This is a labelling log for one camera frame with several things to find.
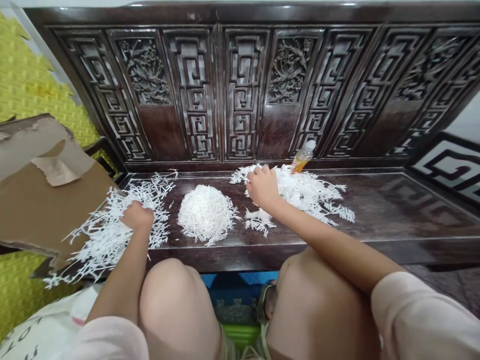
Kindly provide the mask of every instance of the white shredded paper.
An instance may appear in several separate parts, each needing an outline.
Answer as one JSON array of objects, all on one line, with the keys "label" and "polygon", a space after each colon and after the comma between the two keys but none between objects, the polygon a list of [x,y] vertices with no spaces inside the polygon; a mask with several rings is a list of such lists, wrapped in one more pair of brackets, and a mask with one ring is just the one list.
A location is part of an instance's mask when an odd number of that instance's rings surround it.
[{"label": "white shredded paper", "polygon": [[92,212],[81,227],[72,231],[63,240],[72,243],[81,234],[89,236],[82,249],[74,252],[72,254],[74,256],[69,259],[72,263],[68,268],[80,263],[80,269],[75,276],[54,274],[51,278],[43,279],[47,284],[46,288],[51,289],[60,281],[72,283],[85,276],[91,276],[98,281],[104,271],[113,269],[132,236],[132,229],[123,224],[120,217],[134,200],[143,203],[144,208],[153,210],[155,221],[148,248],[160,248],[170,233],[166,225],[169,211],[164,209],[163,199],[175,187],[172,179],[176,179],[178,173],[176,170],[172,171],[167,175],[157,173],[151,179],[138,184],[132,183],[123,192],[117,188],[110,188],[102,208]]},{"label": "white shredded paper", "polygon": [[[256,167],[261,168],[259,163],[250,166],[239,167],[230,178],[231,184],[247,183],[247,174]],[[328,218],[330,215],[338,215],[341,219],[351,223],[355,222],[355,213],[348,207],[336,204],[335,201],[342,200],[342,193],[346,191],[345,185],[333,185],[327,181],[318,179],[318,175],[311,172],[292,172],[293,165],[282,165],[281,168],[274,167],[278,183],[278,193],[289,204],[303,210],[314,218],[329,224],[338,226],[333,220]],[[245,214],[245,227],[263,232],[267,237],[268,228],[274,228],[272,217],[259,208],[258,211],[250,212],[248,209]]]},{"label": "white shredded paper", "polygon": [[232,200],[212,186],[197,185],[185,195],[178,212],[182,233],[211,246],[227,237],[234,219],[241,220]]}]

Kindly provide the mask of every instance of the leg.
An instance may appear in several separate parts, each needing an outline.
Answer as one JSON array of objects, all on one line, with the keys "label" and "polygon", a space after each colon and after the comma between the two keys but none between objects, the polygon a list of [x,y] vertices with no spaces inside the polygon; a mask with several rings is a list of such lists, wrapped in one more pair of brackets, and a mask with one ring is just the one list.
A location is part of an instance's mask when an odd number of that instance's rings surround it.
[{"label": "leg", "polygon": [[283,264],[276,289],[266,336],[273,360],[380,358],[368,297],[311,248]]},{"label": "leg", "polygon": [[219,358],[222,333],[209,293],[199,273],[180,260],[150,270],[139,313],[151,360]]}]

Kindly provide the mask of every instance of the orange liquid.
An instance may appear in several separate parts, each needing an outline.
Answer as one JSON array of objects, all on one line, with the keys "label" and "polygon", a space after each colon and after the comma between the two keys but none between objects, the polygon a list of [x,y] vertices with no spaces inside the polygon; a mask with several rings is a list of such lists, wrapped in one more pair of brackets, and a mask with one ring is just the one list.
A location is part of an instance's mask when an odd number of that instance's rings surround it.
[{"label": "orange liquid", "polygon": [[302,170],[304,169],[304,166],[309,162],[309,160],[304,160],[304,161],[298,161],[297,159],[293,160],[293,165],[295,167],[293,168],[292,172],[293,173],[301,173]]}]

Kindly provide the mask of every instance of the white bag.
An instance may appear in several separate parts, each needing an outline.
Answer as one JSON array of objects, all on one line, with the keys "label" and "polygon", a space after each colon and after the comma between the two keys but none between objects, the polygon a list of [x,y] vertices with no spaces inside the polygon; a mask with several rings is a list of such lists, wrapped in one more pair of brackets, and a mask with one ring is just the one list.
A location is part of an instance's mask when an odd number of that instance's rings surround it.
[{"label": "white bag", "polygon": [[0,346],[0,359],[63,359],[101,288],[101,284],[95,284],[37,311],[7,335]]}]

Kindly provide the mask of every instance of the plastic bottle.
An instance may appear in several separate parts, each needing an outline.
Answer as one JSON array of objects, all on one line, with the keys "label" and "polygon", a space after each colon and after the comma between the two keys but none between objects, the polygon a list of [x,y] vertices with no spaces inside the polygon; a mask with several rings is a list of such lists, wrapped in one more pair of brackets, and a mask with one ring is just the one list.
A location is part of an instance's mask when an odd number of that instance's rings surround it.
[{"label": "plastic bottle", "polygon": [[314,157],[314,149],[317,146],[315,140],[308,140],[303,148],[298,150],[293,159],[292,165],[294,168],[292,172],[301,173],[304,166]]}]

